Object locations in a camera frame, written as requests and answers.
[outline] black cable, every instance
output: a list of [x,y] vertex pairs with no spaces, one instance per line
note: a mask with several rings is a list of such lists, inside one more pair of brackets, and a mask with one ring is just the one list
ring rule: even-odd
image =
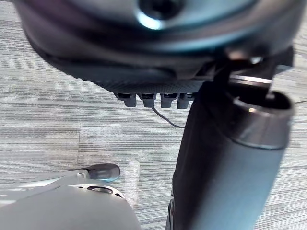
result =
[[[294,104],[299,104],[299,103],[305,103],[307,102],[307,100],[305,101],[300,101],[300,102],[295,102]],[[169,124],[171,124],[172,126],[176,127],[176,128],[185,128],[185,126],[178,126],[176,124],[174,124],[173,122],[171,122],[169,119],[167,119],[165,116],[163,116],[161,113],[159,113],[154,107],[152,108],[152,110],[162,119],[164,119],[165,121],[167,121]]]
[[169,124],[171,124],[172,126],[176,127],[176,128],[185,128],[185,126],[178,126],[175,125],[173,122],[171,122],[170,120],[168,120],[165,116],[163,116],[161,113],[159,113],[154,107],[152,108],[152,110],[162,119],[164,119],[165,121],[167,121]]
[[304,102],[307,102],[307,100],[305,100],[305,101],[300,101],[300,102],[295,102],[295,104],[304,103]]

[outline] chair caster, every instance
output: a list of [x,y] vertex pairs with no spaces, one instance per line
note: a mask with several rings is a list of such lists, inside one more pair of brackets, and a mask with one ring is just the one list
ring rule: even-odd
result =
[[111,163],[95,164],[83,169],[88,171],[91,179],[106,183],[115,181],[120,176],[120,168],[116,164]]

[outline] black cylinder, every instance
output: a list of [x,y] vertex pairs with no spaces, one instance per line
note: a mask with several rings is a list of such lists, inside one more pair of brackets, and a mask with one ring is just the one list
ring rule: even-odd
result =
[[292,114],[282,94],[233,95],[204,83],[173,177],[174,230],[253,229],[278,172]]

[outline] floor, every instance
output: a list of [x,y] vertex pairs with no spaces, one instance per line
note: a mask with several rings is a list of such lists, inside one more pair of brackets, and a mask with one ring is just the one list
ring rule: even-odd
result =
[[[295,68],[274,87],[307,99],[307,16],[295,41]],[[178,125],[188,110],[159,109]],[[10,1],[0,0],[0,186],[38,175],[113,162],[114,183],[144,230],[162,230],[183,130],[138,101],[126,108],[112,93],[45,63],[29,46]],[[296,105],[292,141],[257,230],[307,229],[307,103]]]

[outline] gray carpet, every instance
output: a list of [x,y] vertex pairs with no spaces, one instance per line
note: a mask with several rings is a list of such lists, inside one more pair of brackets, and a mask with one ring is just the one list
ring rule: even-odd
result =
[[[307,99],[307,18],[296,39],[295,69],[274,87]],[[184,125],[188,110],[159,109]],[[183,130],[138,101],[126,108],[98,86],[45,63],[29,46],[14,7],[0,1],[0,185],[102,162],[122,169],[114,184],[143,229],[164,229]],[[292,141],[258,230],[307,229],[307,103],[296,106]]]

